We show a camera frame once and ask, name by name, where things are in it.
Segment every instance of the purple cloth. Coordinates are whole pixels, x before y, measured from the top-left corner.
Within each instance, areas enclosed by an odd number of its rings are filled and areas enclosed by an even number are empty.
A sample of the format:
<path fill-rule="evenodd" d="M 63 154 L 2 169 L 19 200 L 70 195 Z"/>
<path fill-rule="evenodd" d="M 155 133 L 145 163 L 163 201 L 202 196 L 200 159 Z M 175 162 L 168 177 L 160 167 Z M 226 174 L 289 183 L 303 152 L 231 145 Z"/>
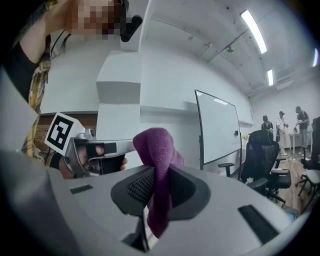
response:
<path fill-rule="evenodd" d="M 149 202 L 147 223 L 159 238 L 168 225 L 171 209 L 169 165 L 184 165 L 184 159 L 174 147 L 174 139 L 164 128 L 150 128 L 133 138 L 133 145 L 144 165 L 154 166 L 155 187 Z"/>

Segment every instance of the black slot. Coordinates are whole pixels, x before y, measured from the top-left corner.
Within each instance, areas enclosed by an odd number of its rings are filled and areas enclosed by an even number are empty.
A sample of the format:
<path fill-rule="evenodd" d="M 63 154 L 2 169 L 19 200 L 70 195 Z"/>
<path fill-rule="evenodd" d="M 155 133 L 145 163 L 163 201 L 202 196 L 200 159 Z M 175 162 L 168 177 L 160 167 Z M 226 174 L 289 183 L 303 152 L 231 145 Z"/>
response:
<path fill-rule="evenodd" d="M 279 234 L 253 205 L 239 207 L 238 211 L 263 245 Z"/>
<path fill-rule="evenodd" d="M 78 187 L 74 187 L 74 188 L 70 188 L 70 192 L 71 194 L 77 194 L 77 193 L 81 193 L 83 191 L 87 191 L 90 189 L 93 189 L 93 186 L 88 185 L 83 185 L 83 186 L 78 186 Z"/>

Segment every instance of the man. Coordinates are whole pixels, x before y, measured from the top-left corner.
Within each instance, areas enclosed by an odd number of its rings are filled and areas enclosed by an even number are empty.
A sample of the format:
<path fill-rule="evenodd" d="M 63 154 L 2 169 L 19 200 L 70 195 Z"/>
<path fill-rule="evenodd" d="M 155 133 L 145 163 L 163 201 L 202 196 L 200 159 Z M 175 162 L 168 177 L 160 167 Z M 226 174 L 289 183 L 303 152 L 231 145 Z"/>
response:
<path fill-rule="evenodd" d="M 313 119 L 312 122 L 312 154 L 310 160 L 300 160 L 306 169 L 320 170 L 320 116 Z"/>
<path fill-rule="evenodd" d="M 297 113 L 297 123 L 294 127 L 295 130 L 297 130 L 297 126 L 299 125 L 299 132 L 300 132 L 300 145 L 301 145 L 301 150 L 298 153 L 299 155 L 304 156 L 303 148 L 302 147 L 307 147 L 308 146 L 308 126 L 309 126 L 309 116 L 307 112 L 303 111 L 301 107 L 297 106 L 295 108 L 295 112 Z"/>
<path fill-rule="evenodd" d="M 289 127 L 284 120 L 285 113 L 283 111 L 279 112 L 279 117 L 276 121 L 276 129 L 280 135 L 280 152 L 281 156 L 286 156 L 287 153 L 285 152 L 285 145 L 286 145 L 286 127 Z"/>
<path fill-rule="evenodd" d="M 268 130 L 269 131 L 269 137 L 270 140 L 274 140 L 274 125 L 272 122 L 268 120 L 268 117 L 266 115 L 263 116 L 263 123 L 261 124 L 261 130 Z"/>

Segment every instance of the fluorescent light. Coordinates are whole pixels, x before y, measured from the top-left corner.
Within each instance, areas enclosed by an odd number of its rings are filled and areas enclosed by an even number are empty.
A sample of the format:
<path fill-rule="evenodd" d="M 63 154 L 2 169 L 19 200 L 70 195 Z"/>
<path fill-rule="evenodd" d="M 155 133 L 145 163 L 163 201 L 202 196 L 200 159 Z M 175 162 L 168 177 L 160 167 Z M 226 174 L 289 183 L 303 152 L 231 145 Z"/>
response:
<path fill-rule="evenodd" d="M 317 48 L 314 49 L 314 59 L 313 59 L 313 64 L 312 67 L 315 67 L 318 64 L 318 57 L 319 57 L 319 53 Z"/>
<path fill-rule="evenodd" d="M 272 74 L 272 69 L 270 69 L 267 72 L 267 75 L 268 75 L 269 86 L 273 86 L 274 85 L 274 75 Z"/>
<path fill-rule="evenodd" d="M 218 98 L 215 98 L 213 101 L 219 102 L 219 103 L 221 103 L 221 104 L 223 104 L 223 105 L 227 105 L 227 104 L 228 104 L 227 102 L 225 102 L 225 101 L 223 101 L 223 100 L 221 100 L 221 99 L 218 99 Z"/>
<path fill-rule="evenodd" d="M 255 22 L 254 18 L 251 16 L 251 13 L 246 10 L 241 14 L 241 17 L 244 19 L 245 23 L 248 25 L 249 29 L 251 30 L 256 43 L 259 46 L 261 54 L 265 53 L 267 51 L 267 47 L 264 41 L 264 38 L 262 37 L 262 34 L 258 28 L 257 23 Z"/>

